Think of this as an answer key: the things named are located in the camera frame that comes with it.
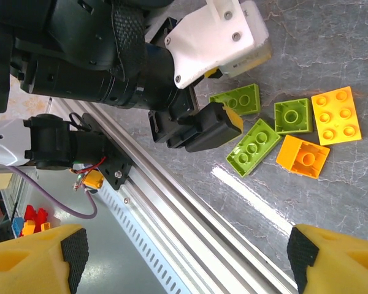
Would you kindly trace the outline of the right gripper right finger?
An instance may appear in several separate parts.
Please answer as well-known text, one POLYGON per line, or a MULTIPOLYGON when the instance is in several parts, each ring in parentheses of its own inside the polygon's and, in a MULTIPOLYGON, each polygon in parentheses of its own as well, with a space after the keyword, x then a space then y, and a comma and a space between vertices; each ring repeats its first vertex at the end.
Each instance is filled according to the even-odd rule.
POLYGON ((368 240, 299 224, 287 254, 299 294, 368 294, 368 240))

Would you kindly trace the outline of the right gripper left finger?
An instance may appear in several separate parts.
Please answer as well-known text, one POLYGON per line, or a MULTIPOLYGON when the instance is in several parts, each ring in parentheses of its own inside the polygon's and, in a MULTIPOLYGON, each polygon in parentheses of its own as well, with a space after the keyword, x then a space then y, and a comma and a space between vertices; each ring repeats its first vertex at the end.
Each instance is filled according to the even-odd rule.
POLYGON ((85 228, 62 225, 0 243, 0 294, 76 294, 89 257, 85 228))

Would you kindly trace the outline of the blue lego brick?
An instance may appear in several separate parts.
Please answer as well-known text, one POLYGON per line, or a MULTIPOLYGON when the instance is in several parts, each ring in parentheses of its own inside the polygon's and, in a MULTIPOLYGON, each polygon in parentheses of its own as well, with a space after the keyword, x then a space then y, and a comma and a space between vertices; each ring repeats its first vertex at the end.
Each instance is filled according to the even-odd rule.
POLYGON ((18 238, 23 230, 24 219, 22 217, 15 217, 12 221, 12 229, 16 238, 18 238))

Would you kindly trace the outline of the red lego brick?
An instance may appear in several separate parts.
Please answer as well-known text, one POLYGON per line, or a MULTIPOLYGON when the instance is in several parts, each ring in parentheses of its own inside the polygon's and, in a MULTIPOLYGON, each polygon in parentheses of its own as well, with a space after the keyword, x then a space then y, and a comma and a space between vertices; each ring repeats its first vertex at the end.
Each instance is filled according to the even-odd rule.
POLYGON ((48 212, 43 208, 34 209, 32 205, 27 205, 24 221, 33 221, 37 227, 47 222, 48 212))

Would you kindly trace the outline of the small square green lego brick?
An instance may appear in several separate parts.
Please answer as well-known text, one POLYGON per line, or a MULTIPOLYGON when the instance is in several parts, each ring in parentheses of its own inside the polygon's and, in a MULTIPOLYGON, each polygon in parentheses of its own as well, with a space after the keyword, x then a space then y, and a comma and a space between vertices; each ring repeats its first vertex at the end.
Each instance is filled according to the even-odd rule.
POLYGON ((275 103, 274 130, 283 135, 313 132, 312 104, 309 99, 301 98, 275 103))

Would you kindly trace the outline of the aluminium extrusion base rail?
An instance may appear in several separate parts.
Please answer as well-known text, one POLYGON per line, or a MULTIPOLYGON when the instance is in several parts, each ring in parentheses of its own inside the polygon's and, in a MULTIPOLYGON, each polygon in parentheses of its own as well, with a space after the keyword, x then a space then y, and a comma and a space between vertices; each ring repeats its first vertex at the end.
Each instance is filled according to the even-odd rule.
POLYGON ((118 191, 192 294, 298 294, 295 283, 167 171, 100 107, 54 99, 50 113, 88 113, 133 161, 118 191))

